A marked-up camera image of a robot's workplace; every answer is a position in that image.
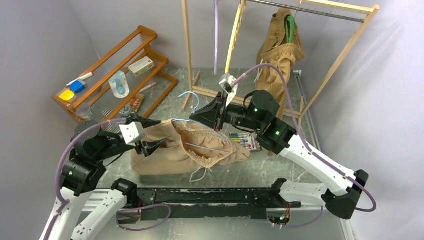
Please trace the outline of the blue wire hanger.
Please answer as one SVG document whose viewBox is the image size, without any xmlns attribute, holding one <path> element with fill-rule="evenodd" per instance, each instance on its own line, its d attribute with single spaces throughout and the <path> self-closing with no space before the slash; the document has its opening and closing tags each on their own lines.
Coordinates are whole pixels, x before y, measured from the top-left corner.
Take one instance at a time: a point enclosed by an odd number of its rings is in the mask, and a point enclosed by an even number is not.
<svg viewBox="0 0 424 240">
<path fill-rule="evenodd" d="M 194 96 L 195 99 L 196 99 L 196 103 L 194 104 L 194 106 L 191 109 L 191 113 L 195 114 L 198 111 L 200 103 L 201 103 L 200 97 L 197 93 L 195 93 L 193 91 L 185 91 L 185 92 L 179 94 L 177 97 L 182 98 L 183 96 L 186 96 L 186 95 Z M 223 140 L 225 143 L 227 143 L 229 145 L 231 144 L 231 141 L 228 138 L 224 137 L 222 134 L 214 131 L 212 128 L 206 126 L 205 124 L 203 124 L 201 122 L 198 122 L 198 121 L 195 121 L 195 120 L 192 120 L 192 119 L 179 119 L 179 118 L 172 119 L 171 122 L 173 124 L 174 123 L 186 123 L 190 127 L 195 127 L 194 130 L 207 131 L 212 136 L 218 137 L 219 139 Z"/>
</svg>

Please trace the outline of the beige shorts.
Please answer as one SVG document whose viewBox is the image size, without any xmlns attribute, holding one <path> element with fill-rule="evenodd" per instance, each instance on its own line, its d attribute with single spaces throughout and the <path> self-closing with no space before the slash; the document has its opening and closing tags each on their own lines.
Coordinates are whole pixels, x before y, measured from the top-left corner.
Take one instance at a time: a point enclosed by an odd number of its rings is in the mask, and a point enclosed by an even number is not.
<svg viewBox="0 0 424 240">
<path fill-rule="evenodd" d="M 194 174 L 201 169 L 211 169 L 243 162 L 250 158 L 249 150 L 230 140 L 225 143 L 206 130 L 195 130 L 184 122 L 172 123 L 168 119 L 145 130 L 144 141 L 153 142 L 168 139 L 152 155 L 138 155 L 131 152 L 132 170 L 140 176 L 159 176 L 173 174 Z"/>
</svg>

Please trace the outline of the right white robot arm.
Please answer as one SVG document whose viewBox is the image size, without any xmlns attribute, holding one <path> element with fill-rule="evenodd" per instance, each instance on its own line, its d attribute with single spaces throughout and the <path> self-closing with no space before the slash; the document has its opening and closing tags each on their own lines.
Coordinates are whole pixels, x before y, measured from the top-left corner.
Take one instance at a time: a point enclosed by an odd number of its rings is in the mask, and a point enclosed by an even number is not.
<svg viewBox="0 0 424 240">
<path fill-rule="evenodd" d="M 216 131 L 223 124 L 247 129 L 256 134 L 255 140 L 263 149 L 291 160 L 320 181 L 312 184 L 278 179 L 269 197 L 275 207 L 309 203 L 324 207 L 340 219 L 351 219 L 358 210 L 369 174 L 336 163 L 309 144 L 298 130 L 277 118 L 279 104 L 266 90 L 255 90 L 247 97 L 248 106 L 226 104 L 219 93 L 189 118 Z"/>
</svg>

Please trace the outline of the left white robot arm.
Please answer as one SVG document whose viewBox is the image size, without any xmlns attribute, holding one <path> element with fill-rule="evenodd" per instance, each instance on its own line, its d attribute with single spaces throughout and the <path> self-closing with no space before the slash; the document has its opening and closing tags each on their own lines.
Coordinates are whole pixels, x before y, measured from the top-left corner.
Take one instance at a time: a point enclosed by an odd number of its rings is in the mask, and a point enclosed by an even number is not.
<svg viewBox="0 0 424 240">
<path fill-rule="evenodd" d="M 86 120 L 74 131 L 55 174 L 56 199 L 41 234 L 43 240 L 92 240 L 112 217 L 138 219 L 143 209 L 135 183 L 120 178 L 113 182 L 103 201 L 83 221 L 78 219 L 107 168 L 105 160 L 117 160 L 134 150 L 150 156 L 164 139 L 144 141 L 147 128 L 158 120 L 131 113 L 104 122 Z"/>
</svg>

